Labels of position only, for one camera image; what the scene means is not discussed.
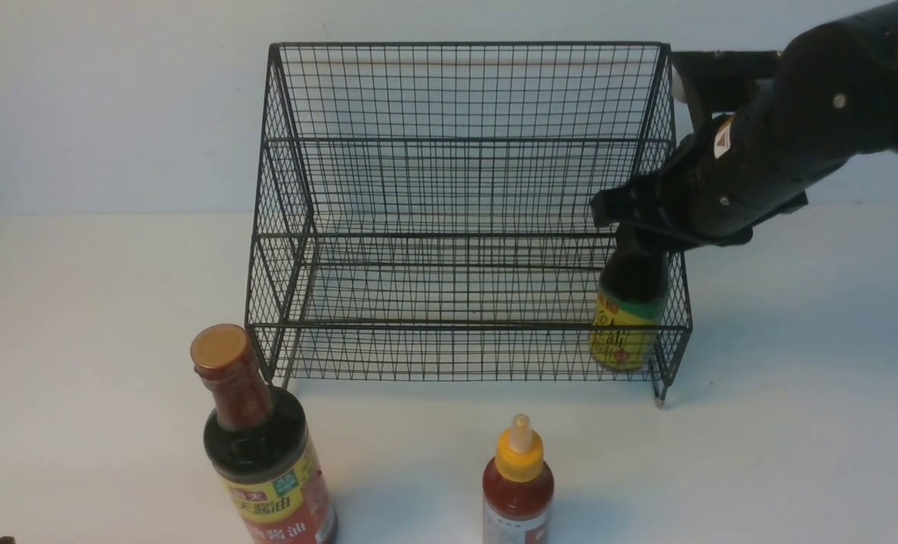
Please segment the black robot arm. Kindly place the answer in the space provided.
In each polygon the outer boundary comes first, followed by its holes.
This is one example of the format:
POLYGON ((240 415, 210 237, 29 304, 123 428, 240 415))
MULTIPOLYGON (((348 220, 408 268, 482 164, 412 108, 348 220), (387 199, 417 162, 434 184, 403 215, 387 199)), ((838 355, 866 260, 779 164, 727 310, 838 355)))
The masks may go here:
POLYGON ((898 1, 818 25, 783 51, 674 53, 693 133, 662 166, 591 197, 594 226, 647 251, 748 243, 850 158, 898 154, 898 1))

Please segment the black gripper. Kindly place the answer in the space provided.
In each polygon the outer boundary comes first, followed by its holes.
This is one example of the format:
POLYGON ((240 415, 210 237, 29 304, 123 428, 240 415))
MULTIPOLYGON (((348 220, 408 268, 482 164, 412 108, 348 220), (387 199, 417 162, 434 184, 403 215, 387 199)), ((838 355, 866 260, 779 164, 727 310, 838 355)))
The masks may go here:
POLYGON ((760 150, 734 142, 734 117, 708 122, 681 141, 664 165, 590 199, 598 230, 615 223, 629 250, 742 246, 754 230, 807 206, 807 186, 771 172, 760 150))

